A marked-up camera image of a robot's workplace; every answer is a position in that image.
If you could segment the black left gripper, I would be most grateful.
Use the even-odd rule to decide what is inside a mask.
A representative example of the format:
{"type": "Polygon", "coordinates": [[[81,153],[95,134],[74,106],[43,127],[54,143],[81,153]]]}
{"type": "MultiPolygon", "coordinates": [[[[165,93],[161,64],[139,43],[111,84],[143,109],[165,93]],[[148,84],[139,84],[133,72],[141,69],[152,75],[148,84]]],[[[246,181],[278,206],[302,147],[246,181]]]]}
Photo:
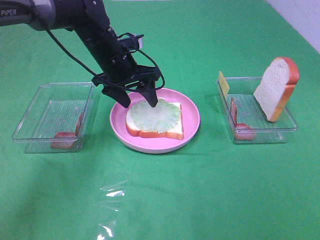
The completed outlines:
{"type": "Polygon", "coordinates": [[[104,85],[102,94],[114,99],[124,108],[131,100],[126,91],[140,93],[147,103],[154,108],[158,103],[156,81],[160,78],[160,68],[155,61],[141,49],[128,50],[118,41],[113,28],[107,31],[96,31],[85,36],[82,41],[102,73],[93,75],[95,86],[104,85]],[[153,66],[139,65],[133,54],[139,52],[149,59],[153,66]]]}

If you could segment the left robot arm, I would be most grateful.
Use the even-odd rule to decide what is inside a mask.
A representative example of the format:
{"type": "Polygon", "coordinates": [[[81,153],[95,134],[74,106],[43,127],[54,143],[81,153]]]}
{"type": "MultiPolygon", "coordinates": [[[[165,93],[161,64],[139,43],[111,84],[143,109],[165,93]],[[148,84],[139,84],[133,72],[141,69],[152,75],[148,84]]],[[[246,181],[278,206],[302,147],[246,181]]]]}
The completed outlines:
{"type": "Polygon", "coordinates": [[[154,64],[136,63],[133,53],[141,51],[143,35],[129,32],[117,35],[110,25],[101,0],[2,0],[1,26],[26,24],[37,31],[46,31],[56,44],[83,68],[89,68],[74,57],[52,34],[52,30],[75,31],[102,73],[93,75],[95,86],[103,85],[102,93],[128,108],[128,91],[141,94],[151,107],[158,103],[156,86],[162,79],[161,70],[154,64]]]}

